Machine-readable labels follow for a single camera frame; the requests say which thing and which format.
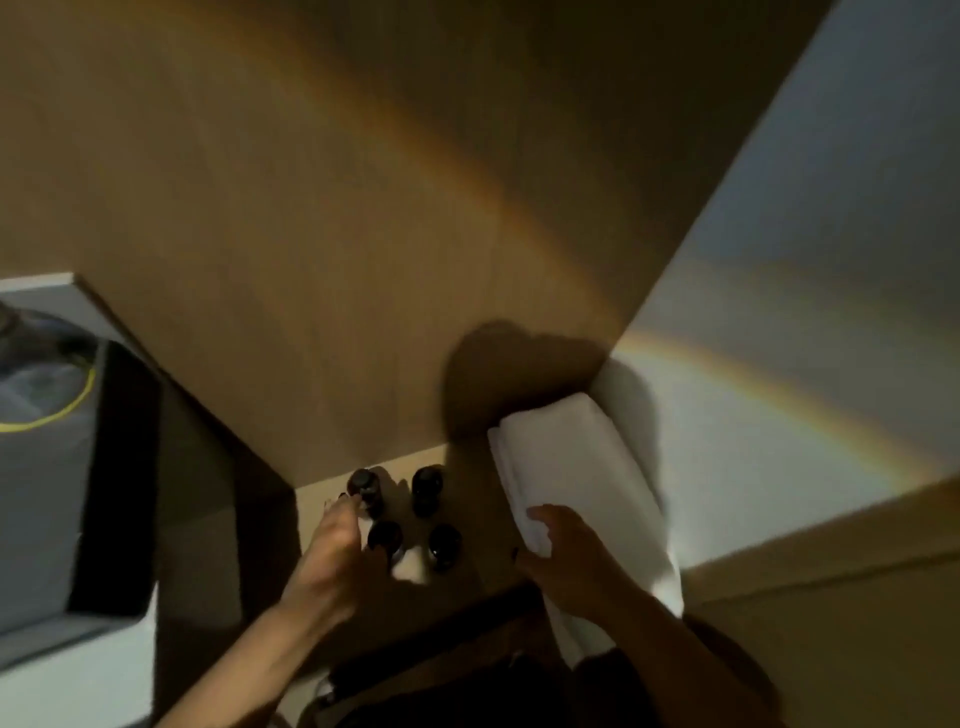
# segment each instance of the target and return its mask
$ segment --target white cloth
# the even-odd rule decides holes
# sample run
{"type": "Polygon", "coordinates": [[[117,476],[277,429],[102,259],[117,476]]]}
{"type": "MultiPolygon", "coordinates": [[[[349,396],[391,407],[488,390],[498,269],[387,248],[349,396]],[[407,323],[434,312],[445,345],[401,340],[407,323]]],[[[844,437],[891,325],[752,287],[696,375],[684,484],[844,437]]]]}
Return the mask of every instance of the white cloth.
{"type": "MultiPolygon", "coordinates": [[[[527,548],[550,555],[546,527],[526,509],[555,503],[577,511],[617,563],[673,614],[684,610],[680,571],[663,514],[613,422],[586,394],[517,412],[488,432],[493,460],[527,548]]],[[[613,641],[544,599],[557,645],[575,667],[613,641]]]]}

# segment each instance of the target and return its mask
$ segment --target forearm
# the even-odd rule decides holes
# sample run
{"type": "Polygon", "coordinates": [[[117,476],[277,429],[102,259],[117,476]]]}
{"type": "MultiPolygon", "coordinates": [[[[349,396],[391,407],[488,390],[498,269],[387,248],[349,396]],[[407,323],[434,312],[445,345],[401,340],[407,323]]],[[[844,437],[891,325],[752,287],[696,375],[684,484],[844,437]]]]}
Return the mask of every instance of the forearm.
{"type": "Polygon", "coordinates": [[[244,632],[157,728],[231,728],[269,709],[329,628],[324,612],[280,602],[244,632]]]}
{"type": "Polygon", "coordinates": [[[655,598],[630,585],[598,620],[634,665],[666,728],[771,728],[766,706],[655,598]]]}

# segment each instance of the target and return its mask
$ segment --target black bottle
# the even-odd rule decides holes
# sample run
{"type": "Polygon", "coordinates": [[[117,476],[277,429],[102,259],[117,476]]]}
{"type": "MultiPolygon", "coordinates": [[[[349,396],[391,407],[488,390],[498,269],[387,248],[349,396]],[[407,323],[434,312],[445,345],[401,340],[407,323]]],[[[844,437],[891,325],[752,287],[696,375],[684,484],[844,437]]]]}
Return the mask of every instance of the black bottle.
{"type": "Polygon", "coordinates": [[[380,478],[373,471],[361,469],[351,475],[347,483],[347,492],[352,496],[360,496],[367,509],[367,515],[374,520],[380,518],[386,510],[383,493],[380,491],[380,478]]]}
{"type": "Polygon", "coordinates": [[[430,532],[427,546],[430,549],[434,571],[446,571],[457,563],[464,537],[449,523],[441,523],[430,532]]]}
{"type": "Polygon", "coordinates": [[[410,490],[413,492],[414,513],[429,518],[440,508],[440,491],[444,489],[444,471],[439,465],[428,465],[414,473],[410,490]]]}
{"type": "Polygon", "coordinates": [[[387,552],[387,563],[392,566],[403,556],[403,530],[394,521],[380,521],[373,525],[367,534],[367,548],[374,550],[382,546],[387,552]]]}

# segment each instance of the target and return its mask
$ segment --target yellow band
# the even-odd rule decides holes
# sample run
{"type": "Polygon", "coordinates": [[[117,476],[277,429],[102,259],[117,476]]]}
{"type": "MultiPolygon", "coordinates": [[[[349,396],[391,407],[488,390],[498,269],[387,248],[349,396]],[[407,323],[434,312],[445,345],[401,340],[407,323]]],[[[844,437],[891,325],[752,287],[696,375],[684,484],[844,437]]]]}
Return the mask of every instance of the yellow band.
{"type": "Polygon", "coordinates": [[[93,390],[93,379],[95,375],[96,375],[96,370],[94,370],[93,367],[90,367],[90,371],[87,372],[86,374],[86,384],[84,385],[84,389],[81,391],[79,395],[77,395],[77,397],[72,402],[67,404],[60,412],[54,412],[52,415],[41,417],[39,420],[34,420],[31,423],[15,423],[15,424],[0,423],[0,434],[3,434],[5,432],[26,432],[28,429],[36,429],[37,427],[43,427],[44,425],[48,425],[51,422],[54,422],[56,420],[66,417],[68,414],[73,412],[77,408],[77,405],[79,405],[82,401],[84,401],[84,398],[88,394],[90,394],[90,392],[93,390]]]}

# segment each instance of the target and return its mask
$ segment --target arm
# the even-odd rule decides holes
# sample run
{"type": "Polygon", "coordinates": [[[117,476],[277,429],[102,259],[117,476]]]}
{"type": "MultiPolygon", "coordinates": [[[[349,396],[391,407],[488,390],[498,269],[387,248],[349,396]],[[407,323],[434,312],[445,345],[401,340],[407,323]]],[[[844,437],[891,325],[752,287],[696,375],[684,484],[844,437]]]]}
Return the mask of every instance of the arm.
{"type": "Polygon", "coordinates": [[[231,728],[263,721],[330,630],[356,610],[362,585],[357,504],[324,515],[283,597],[160,721],[157,728],[231,728]]]}
{"type": "Polygon", "coordinates": [[[780,728],[780,721],[683,623],[638,587],[573,510],[543,505],[553,550],[541,558],[521,549],[517,567],[561,609],[610,635],[647,687],[666,728],[780,728]]]}

